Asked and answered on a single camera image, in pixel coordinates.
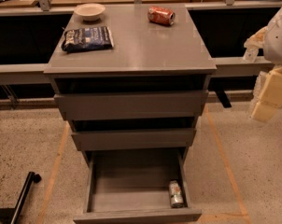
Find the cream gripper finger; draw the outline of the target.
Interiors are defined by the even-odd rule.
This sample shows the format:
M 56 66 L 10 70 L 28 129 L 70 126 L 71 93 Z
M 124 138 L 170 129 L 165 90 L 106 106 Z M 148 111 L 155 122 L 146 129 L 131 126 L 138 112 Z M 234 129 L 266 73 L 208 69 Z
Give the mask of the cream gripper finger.
M 251 49 L 251 48 L 262 49 L 266 31 L 267 31 L 266 26 L 260 28 L 258 32 L 256 32 L 254 35 L 252 35 L 250 38 L 246 40 L 246 42 L 244 43 L 244 47 L 246 49 Z
M 282 65 L 257 77 L 250 105 L 250 116 L 258 121 L 269 121 L 282 107 Z

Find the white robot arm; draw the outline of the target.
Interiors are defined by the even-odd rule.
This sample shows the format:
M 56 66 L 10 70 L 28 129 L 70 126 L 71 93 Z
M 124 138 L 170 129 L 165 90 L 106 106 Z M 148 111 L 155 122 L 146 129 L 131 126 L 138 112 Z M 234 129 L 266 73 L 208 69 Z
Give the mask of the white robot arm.
M 267 122 L 282 107 L 282 8 L 269 23 L 244 43 L 243 60 L 254 63 L 259 49 L 264 59 L 275 67 L 268 73 L 260 72 L 254 88 L 251 117 Z

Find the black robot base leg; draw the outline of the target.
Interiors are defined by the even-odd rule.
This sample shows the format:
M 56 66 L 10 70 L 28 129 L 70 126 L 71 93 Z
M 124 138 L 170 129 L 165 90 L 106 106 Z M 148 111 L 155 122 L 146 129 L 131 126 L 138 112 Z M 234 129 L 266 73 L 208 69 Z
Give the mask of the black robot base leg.
M 0 208 L 0 224 L 18 224 L 30 187 L 33 183 L 39 183 L 41 180 L 40 174 L 28 173 L 15 206 L 13 208 Z

